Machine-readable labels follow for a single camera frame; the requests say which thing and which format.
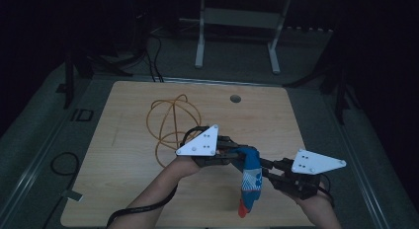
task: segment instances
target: wooden table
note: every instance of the wooden table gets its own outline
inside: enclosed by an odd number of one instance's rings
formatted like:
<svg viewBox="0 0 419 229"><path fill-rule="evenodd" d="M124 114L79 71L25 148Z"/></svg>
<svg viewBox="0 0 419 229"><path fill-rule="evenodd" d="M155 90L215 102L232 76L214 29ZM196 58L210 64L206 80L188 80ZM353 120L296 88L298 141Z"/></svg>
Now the wooden table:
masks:
<svg viewBox="0 0 419 229"><path fill-rule="evenodd" d="M218 124L219 135L255 146L270 160L293 158L304 148L287 91L282 88L212 84L117 82L106 103L75 182L83 194L68 200L61 223L68 227L105 226L108 217L125 208L162 170L154 156L158 140L147 129L147 114L157 100L186 95L201 114L201 125ZM238 95L241 102L230 101ZM158 134L170 105L156 107L148 117ZM176 108L178 131L196 124ZM162 134L173 131L169 112ZM174 150L160 145L164 164ZM163 210L158 227L268 227L311 225L295 203L264 179L261 197L245 218L237 214L242 175L232 165L203 168L182 180Z"/></svg>

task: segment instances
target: white triangular gripper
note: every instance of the white triangular gripper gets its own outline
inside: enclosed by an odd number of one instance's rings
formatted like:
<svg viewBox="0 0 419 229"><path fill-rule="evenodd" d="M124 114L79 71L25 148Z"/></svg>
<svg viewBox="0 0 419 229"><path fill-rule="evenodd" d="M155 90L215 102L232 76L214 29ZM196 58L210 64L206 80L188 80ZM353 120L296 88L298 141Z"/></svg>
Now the white triangular gripper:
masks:
<svg viewBox="0 0 419 229"><path fill-rule="evenodd" d="M344 160L299 149L293 160L292 171L294 173L316 175L345 166L346 162Z"/></svg>
<svg viewBox="0 0 419 229"><path fill-rule="evenodd" d="M214 156L218 125L213 125L176 151L178 156Z"/></svg>

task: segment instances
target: hand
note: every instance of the hand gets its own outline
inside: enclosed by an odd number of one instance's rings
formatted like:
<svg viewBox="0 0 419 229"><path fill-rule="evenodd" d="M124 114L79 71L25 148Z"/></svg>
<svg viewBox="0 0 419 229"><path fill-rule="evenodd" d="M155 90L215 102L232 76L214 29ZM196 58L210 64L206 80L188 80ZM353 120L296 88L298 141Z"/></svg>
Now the hand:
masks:
<svg viewBox="0 0 419 229"><path fill-rule="evenodd" d="M292 198L295 201L295 203L301 207L308 220L311 223L313 223L317 228L342 228L339 223L339 220L336 217L335 211L333 210L330 198L325 193L318 191L317 195L310 197L306 200L302 200L298 197L289 195L284 192L283 194Z"/></svg>
<svg viewBox="0 0 419 229"><path fill-rule="evenodd" d="M189 177L200 170L200 167L189 156L177 156L167 168L170 168L169 170L179 178Z"/></svg>

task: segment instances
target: metal stand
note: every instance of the metal stand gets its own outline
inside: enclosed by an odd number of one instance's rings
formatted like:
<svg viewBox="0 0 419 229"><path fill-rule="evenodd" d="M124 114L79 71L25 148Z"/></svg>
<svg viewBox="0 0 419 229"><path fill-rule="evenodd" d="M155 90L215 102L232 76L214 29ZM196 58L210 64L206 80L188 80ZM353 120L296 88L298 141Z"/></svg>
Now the metal stand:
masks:
<svg viewBox="0 0 419 229"><path fill-rule="evenodd" d="M205 24L218 24L275 30L274 38L268 43L268 52L271 59L272 72L274 74L279 74L281 72L276 47L291 0L285 1L282 13L207 8L205 1L206 0L201 0L200 37L195 60L196 68L202 68L204 63L204 49L206 43L204 26Z"/></svg>

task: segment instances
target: cable on floor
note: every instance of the cable on floor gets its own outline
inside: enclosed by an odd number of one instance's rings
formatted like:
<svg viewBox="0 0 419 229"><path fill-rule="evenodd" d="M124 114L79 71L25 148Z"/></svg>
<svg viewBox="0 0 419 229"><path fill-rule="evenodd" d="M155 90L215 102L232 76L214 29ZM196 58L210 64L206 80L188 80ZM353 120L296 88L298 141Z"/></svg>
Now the cable on floor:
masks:
<svg viewBox="0 0 419 229"><path fill-rule="evenodd" d="M61 158L62 156L66 156L66 155L69 155L69 156L72 156L73 158L74 158L74 161L75 161L75 166L74 166L74 171L72 171L72 172L59 172L58 170L56 170L56 168L55 168L55 161L56 160L58 160L59 158ZM68 185L67 185L67 187L65 188L66 190L70 190L71 189L71 186L73 185L73 183L75 182L75 180L76 180L76 177L77 177L77 175L78 175L78 172L79 172L79 170L80 170L80 161L79 161L79 159L78 159L78 157L77 157L77 155L76 154L74 154L74 153L72 153L72 152L63 152L63 153L61 153L61 154L58 154L57 156L55 156L53 159L52 159L52 161L49 163L49 167L50 167L50 169L55 173L55 174L57 174L57 175L59 175L59 176L63 176L63 177L66 177L66 176L71 176L71 181L68 183ZM51 217L52 217L52 215L53 215L53 213L56 211L56 209L58 208L58 206L59 206L59 204L61 203L61 201L62 201L62 199L64 198L64 196L63 195L61 195L60 196L60 199L58 200L58 202L55 204L55 206L54 206L54 208L52 209L52 211L50 212L50 214L49 214L49 216L48 216L48 218L46 219L46 221L45 221L45 223L43 224L43 227L42 227L42 229L44 229L44 228L46 228L46 226L48 225L48 223L49 223L49 221L50 221L50 219L51 219Z"/></svg>

